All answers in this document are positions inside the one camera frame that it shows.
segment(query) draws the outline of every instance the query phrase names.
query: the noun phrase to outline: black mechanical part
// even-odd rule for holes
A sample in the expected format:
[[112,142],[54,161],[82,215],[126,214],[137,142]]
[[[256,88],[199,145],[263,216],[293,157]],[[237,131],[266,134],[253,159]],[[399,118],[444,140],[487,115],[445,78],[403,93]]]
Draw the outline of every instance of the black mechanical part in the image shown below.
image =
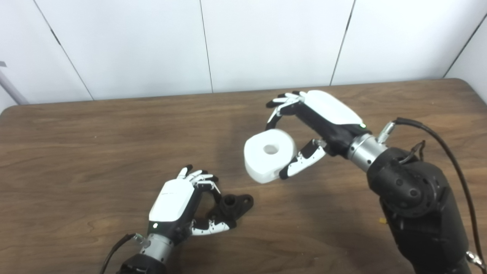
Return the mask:
[[208,219],[214,220],[215,225],[224,222],[230,229],[237,226],[237,220],[254,206],[254,198],[245,194],[236,196],[225,195],[222,201],[208,212]]
[[477,250],[478,257],[480,261],[482,262],[482,265],[480,268],[482,269],[483,274],[487,274],[487,268],[485,266],[484,262],[484,256],[482,254],[482,246],[480,245],[480,236],[479,236],[479,229],[477,226],[477,216],[475,214],[475,207],[473,205],[473,199],[470,194],[470,190],[468,189],[468,184],[467,180],[465,179],[465,176],[463,174],[462,169],[460,168],[460,164],[458,163],[455,155],[453,155],[453,152],[451,149],[448,147],[446,142],[431,128],[427,127],[423,123],[411,119],[406,119],[406,118],[401,118],[398,117],[394,123],[398,125],[409,125],[415,128],[419,128],[425,132],[427,132],[430,136],[432,136],[443,148],[445,153],[447,154],[448,158],[450,159],[451,163],[453,164],[453,167],[455,168],[455,171],[458,174],[458,178],[460,179],[460,183],[462,184],[463,191],[465,193],[465,198],[467,199],[467,204],[468,204],[468,211],[470,213],[470,220],[472,222],[472,233],[473,233],[473,241],[475,243],[475,249]]
[[416,157],[398,164],[408,154],[390,148],[367,172],[399,251],[416,274],[470,274],[467,233],[447,179]]
[[117,274],[166,274],[166,266],[144,254],[135,254],[123,262]]
[[[379,195],[391,210],[402,216],[419,217],[435,206],[438,190],[431,184],[422,182],[421,175],[415,170],[417,165],[400,164],[409,154],[402,149],[388,148],[368,169],[367,181],[369,188]],[[416,157],[411,157],[409,162],[423,163],[417,160]]]

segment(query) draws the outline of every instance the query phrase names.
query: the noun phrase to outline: black fingertip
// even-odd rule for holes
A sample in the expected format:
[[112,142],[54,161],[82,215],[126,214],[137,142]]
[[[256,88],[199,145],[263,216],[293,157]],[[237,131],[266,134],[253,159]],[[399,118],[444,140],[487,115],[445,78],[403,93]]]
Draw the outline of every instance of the black fingertip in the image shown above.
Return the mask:
[[279,106],[280,104],[282,104],[282,103],[276,103],[274,101],[270,101],[267,104],[265,104],[265,107],[266,108],[275,108],[275,107]]
[[279,171],[279,177],[283,180],[286,180],[287,178],[289,178],[289,176],[287,175],[287,167],[285,167],[281,171]]

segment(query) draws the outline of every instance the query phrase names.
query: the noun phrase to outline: robotic finger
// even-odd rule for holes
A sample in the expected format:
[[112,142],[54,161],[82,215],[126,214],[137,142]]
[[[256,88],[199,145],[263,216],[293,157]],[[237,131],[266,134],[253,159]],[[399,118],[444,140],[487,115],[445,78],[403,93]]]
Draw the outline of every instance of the robotic finger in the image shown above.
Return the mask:
[[[142,249],[122,264],[119,274],[165,274],[165,264],[175,246],[191,235],[210,235],[235,228],[236,220],[253,206],[250,195],[226,195],[222,198],[215,184],[218,178],[205,170],[190,173],[192,168],[192,165],[187,165],[176,179],[164,184],[149,213],[148,237],[134,237]],[[206,219],[195,219],[204,192],[213,195],[216,205]],[[105,271],[110,257],[111,254],[101,273]]]
[[325,146],[326,143],[320,139],[312,139],[309,141],[298,154],[294,156],[291,162],[279,172],[279,177],[285,180],[318,162],[326,155],[324,150]]

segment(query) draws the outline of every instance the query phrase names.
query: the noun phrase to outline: black cable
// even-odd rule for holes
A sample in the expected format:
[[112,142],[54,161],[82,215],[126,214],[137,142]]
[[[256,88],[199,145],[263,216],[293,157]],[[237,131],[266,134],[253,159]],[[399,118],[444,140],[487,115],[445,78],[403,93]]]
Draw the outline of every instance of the black cable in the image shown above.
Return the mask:
[[[438,141],[438,143],[441,145],[441,147],[443,148],[443,150],[447,154],[448,158],[450,158],[451,163],[455,167],[455,170],[458,174],[458,177],[460,178],[460,183],[462,184],[462,188],[463,188],[463,191],[465,193],[465,198],[467,199],[468,210],[470,212],[470,219],[472,222],[472,232],[473,232],[473,241],[475,243],[475,249],[477,250],[477,255],[482,260],[482,263],[485,264],[484,256],[482,255],[482,247],[480,245],[479,229],[477,227],[477,216],[475,215],[475,208],[473,206],[472,196],[470,194],[470,190],[468,189],[467,180],[465,180],[465,176],[463,175],[463,171],[460,168],[460,165],[458,164],[457,159],[453,155],[453,152],[448,147],[448,145],[445,143],[445,141],[443,141],[443,139],[441,139],[441,137],[434,130],[425,126],[423,123],[416,121],[416,120],[400,118],[400,117],[398,117],[393,122],[398,124],[398,125],[409,125],[409,126],[416,127],[416,128],[419,128],[419,129],[426,131],[436,141]],[[487,274],[487,270],[482,269],[482,273]]]
[[124,243],[130,241],[130,239],[132,239],[133,237],[135,236],[135,233],[132,233],[132,234],[127,234],[125,236],[123,236],[113,247],[112,247],[112,250],[110,250],[110,252],[108,253],[107,255],[107,258],[105,259],[105,261],[103,262],[103,266],[101,267],[101,270],[100,270],[100,274],[104,274],[105,273],[105,270],[107,269],[107,266],[108,266],[108,263],[110,262],[110,259],[112,258],[113,256],[113,253],[115,253],[115,251],[117,251],[117,249],[119,249]]

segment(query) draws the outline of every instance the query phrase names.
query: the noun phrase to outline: cable connector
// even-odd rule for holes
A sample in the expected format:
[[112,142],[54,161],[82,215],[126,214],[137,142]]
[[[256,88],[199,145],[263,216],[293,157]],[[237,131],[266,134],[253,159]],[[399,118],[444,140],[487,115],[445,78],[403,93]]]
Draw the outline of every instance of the cable connector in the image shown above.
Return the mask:
[[150,246],[150,241],[144,238],[144,236],[140,235],[139,233],[136,233],[132,239],[134,239],[134,241],[136,241],[143,248],[147,248]]
[[394,128],[395,128],[395,122],[394,121],[390,121],[389,123],[387,123],[387,125],[382,129],[382,131],[377,136],[377,138],[376,138],[377,143],[379,143],[379,144],[385,143],[387,138],[389,138],[389,136],[393,132]]

